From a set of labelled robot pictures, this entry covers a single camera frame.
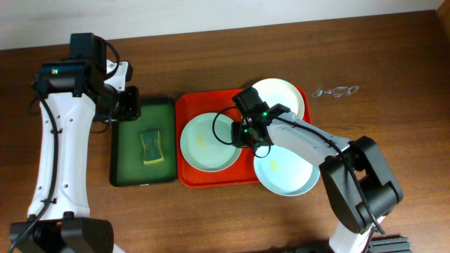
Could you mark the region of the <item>yellow green sponge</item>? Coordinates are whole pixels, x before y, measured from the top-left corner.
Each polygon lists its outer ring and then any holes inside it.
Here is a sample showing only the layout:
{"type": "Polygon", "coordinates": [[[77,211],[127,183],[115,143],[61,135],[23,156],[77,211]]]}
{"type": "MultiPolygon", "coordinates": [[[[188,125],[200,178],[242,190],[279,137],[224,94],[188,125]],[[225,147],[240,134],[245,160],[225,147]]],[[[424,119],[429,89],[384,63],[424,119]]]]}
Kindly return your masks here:
{"type": "Polygon", "coordinates": [[[150,130],[140,133],[143,145],[143,163],[145,165],[156,164],[164,161],[160,132],[150,130]]]}

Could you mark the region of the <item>light blue plate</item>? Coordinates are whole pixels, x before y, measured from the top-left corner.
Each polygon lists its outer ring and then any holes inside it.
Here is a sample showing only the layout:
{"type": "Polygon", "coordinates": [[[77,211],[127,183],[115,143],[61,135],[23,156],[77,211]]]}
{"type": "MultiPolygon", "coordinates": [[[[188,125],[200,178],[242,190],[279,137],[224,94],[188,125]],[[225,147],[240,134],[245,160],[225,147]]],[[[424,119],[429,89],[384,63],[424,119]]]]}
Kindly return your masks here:
{"type": "Polygon", "coordinates": [[[275,145],[258,148],[253,165],[259,182],[266,189],[287,197],[307,193],[320,177],[318,168],[295,153],[275,145]]]}

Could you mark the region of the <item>light green plate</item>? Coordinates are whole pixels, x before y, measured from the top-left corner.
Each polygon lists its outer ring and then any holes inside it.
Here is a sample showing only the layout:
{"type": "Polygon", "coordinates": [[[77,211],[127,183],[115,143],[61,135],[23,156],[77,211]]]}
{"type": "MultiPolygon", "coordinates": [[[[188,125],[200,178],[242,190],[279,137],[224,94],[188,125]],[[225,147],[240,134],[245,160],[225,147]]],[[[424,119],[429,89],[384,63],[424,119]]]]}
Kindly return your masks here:
{"type": "Polygon", "coordinates": [[[181,132],[179,141],[183,158],[194,169],[218,172],[233,165],[242,152],[241,148],[226,145],[231,142],[231,123],[226,115],[209,112],[190,120],[181,132]]]}

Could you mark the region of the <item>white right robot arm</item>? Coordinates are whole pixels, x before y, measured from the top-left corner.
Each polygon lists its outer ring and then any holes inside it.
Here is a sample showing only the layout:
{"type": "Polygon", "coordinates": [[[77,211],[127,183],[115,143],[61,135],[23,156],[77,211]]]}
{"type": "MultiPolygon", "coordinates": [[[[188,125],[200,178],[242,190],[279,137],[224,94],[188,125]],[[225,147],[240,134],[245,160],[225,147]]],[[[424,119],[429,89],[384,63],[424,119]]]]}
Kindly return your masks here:
{"type": "Polygon", "coordinates": [[[409,252],[407,241],[382,237],[381,221],[403,199],[402,189],[376,142],[333,136],[300,119],[284,105],[238,105],[232,126],[239,148],[285,148],[319,169],[339,223],[324,252],[409,252]]]}

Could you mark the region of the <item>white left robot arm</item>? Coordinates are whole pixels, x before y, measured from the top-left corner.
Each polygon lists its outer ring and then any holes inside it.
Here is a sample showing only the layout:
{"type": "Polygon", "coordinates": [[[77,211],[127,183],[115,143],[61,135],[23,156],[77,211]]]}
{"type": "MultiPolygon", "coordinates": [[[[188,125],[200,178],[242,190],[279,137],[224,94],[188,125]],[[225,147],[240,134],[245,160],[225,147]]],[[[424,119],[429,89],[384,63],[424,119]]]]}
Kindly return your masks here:
{"type": "Polygon", "coordinates": [[[41,66],[32,85],[41,109],[39,173],[24,222],[12,223],[11,250],[121,252],[112,224],[93,219],[86,190],[94,122],[140,117],[139,90],[127,86],[127,61],[64,60],[41,66]]]}

